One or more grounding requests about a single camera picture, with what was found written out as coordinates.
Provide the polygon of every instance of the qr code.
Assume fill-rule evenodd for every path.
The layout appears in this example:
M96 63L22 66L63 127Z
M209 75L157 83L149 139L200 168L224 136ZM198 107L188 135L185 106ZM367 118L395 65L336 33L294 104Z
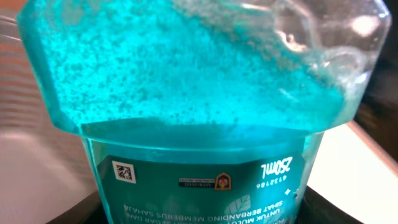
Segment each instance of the qr code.
M136 176L134 174L134 166L131 164L125 164L123 162L112 161L113 170L116 179L136 183Z

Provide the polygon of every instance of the halal logo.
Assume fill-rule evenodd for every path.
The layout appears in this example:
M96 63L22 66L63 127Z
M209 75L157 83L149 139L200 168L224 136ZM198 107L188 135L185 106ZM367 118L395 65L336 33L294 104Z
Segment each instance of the halal logo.
M215 190L231 190L232 185L231 185L231 177L226 174L222 173L217 176L215 186Z

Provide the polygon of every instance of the bottle label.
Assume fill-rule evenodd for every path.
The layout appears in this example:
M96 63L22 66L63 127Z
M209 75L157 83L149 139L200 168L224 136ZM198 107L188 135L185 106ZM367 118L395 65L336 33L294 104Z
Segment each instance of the bottle label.
M115 224L289 223L304 163L299 152L235 165L108 156L97 168Z

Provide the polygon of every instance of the white surface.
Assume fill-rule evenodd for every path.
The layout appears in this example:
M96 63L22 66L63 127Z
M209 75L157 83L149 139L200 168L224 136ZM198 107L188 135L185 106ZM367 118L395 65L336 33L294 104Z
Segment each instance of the white surface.
M350 127L325 133L308 186L365 224L398 223L395 164Z
M0 132L1 224L47 223L95 191L82 148L61 152L39 140L29 133ZM71 151L82 158L79 164L59 155ZM76 167L84 168L77 174Z

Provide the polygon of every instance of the mouthwash bottle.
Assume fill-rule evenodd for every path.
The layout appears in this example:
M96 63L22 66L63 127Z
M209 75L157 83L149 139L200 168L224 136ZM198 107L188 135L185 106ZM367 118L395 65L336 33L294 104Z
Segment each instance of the mouthwash bottle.
M17 20L110 224L293 223L391 23L380 0L30 0Z

